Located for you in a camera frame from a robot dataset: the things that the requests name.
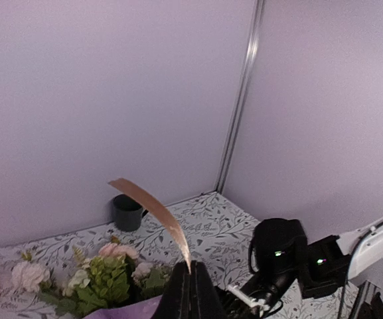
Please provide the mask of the green white flower sprig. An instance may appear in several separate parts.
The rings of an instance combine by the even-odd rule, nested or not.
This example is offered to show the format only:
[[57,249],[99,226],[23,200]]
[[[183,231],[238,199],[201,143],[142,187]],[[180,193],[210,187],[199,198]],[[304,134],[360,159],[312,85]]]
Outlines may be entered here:
[[[172,273],[164,263],[149,263],[140,257],[87,257],[73,247],[75,272],[62,284],[56,283],[53,270],[50,279],[40,284],[37,298],[54,308],[57,317],[69,314],[83,318],[99,309],[119,308],[161,295]],[[30,253],[23,261],[34,262]]]

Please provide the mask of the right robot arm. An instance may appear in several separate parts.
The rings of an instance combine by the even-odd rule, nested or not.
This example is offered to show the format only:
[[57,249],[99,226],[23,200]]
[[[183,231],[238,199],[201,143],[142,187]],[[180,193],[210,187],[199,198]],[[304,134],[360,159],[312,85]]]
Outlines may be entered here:
[[309,243],[297,219],[271,218],[254,229],[248,248],[251,278],[220,291],[227,318],[269,318],[283,308],[283,295],[297,282],[302,298],[320,298],[383,259],[383,218]]

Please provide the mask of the dark grey metal mug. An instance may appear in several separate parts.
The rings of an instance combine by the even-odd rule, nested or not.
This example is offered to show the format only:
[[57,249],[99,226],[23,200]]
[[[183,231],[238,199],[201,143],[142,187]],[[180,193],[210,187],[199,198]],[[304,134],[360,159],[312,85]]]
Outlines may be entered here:
[[112,199],[112,219],[120,231],[138,230],[141,220],[146,214],[148,214],[148,210],[125,194],[120,194]]

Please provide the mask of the pink rose stem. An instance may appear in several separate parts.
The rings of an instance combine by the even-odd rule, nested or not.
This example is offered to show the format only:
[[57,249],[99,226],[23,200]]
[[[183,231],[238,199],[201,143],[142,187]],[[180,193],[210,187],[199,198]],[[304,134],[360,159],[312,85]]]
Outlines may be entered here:
[[139,258],[139,253],[128,245],[121,245],[117,243],[108,243],[104,245],[98,252],[101,257],[129,257],[136,261]]

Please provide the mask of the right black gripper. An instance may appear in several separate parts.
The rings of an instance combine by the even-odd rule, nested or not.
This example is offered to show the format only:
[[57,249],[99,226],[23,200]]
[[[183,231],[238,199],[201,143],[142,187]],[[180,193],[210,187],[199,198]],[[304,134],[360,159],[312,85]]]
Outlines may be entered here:
[[156,318],[268,318],[283,308],[282,297],[288,289],[288,274],[255,274],[242,287],[215,289],[204,263],[193,261],[190,274],[187,263],[179,262],[160,299]]

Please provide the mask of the beige raffia ribbon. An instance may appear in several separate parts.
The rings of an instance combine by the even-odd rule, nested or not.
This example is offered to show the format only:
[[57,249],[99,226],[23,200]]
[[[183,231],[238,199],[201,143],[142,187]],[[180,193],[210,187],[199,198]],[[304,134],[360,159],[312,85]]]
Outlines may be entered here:
[[183,229],[172,213],[158,199],[128,179],[119,178],[109,181],[108,184],[138,202],[144,209],[154,215],[178,245],[190,274],[191,253],[189,245]]

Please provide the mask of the white rose long stem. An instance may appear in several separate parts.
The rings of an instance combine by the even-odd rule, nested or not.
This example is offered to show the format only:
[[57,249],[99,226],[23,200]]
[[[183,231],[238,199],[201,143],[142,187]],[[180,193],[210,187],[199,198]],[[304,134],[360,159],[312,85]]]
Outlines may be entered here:
[[11,282],[15,290],[38,293],[40,284],[50,279],[50,270],[38,263],[23,261],[13,267]]

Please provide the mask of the purple pink wrapping paper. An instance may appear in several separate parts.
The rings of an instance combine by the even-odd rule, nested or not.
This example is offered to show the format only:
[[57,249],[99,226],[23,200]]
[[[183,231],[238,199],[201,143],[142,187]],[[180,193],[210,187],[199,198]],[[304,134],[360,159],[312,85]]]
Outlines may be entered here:
[[161,297],[161,295],[156,296],[121,308],[99,309],[85,316],[84,319],[150,319]]

